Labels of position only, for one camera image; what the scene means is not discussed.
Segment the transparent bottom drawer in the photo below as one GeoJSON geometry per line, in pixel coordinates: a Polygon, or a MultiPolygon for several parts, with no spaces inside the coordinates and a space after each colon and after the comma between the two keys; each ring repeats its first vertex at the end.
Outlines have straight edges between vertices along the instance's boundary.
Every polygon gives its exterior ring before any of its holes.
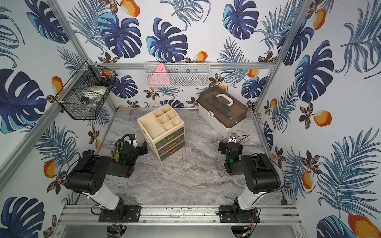
{"type": "Polygon", "coordinates": [[[163,155],[160,156],[160,161],[164,161],[168,157],[170,157],[172,154],[176,153],[178,150],[183,148],[185,145],[185,142],[182,141],[179,145],[175,146],[174,148],[170,149],[169,151],[165,152],[163,155]]]}

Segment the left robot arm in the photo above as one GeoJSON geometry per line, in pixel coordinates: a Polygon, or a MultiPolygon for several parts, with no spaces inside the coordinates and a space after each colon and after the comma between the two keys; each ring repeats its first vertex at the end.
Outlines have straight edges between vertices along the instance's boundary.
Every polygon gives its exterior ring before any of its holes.
{"type": "Polygon", "coordinates": [[[86,155],[66,176],[67,188],[89,197],[105,211],[122,213],[123,199],[104,184],[106,175],[129,178],[139,156],[148,153],[148,144],[136,145],[135,139],[119,139],[112,157],[86,155]]]}

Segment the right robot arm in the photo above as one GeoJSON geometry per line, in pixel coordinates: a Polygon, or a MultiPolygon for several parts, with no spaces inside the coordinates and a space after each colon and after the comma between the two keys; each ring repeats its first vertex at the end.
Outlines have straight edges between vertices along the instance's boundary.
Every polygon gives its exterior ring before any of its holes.
{"type": "Polygon", "coordinates": [[[243,155],[243,145],[235,141],[221,141],[218,151],[225,155],[225,171],[245,178],[246,188],[234,202],[236,210],[254,209],[264,195],[281,187],[281,178],[266,154],[243,155]]]}

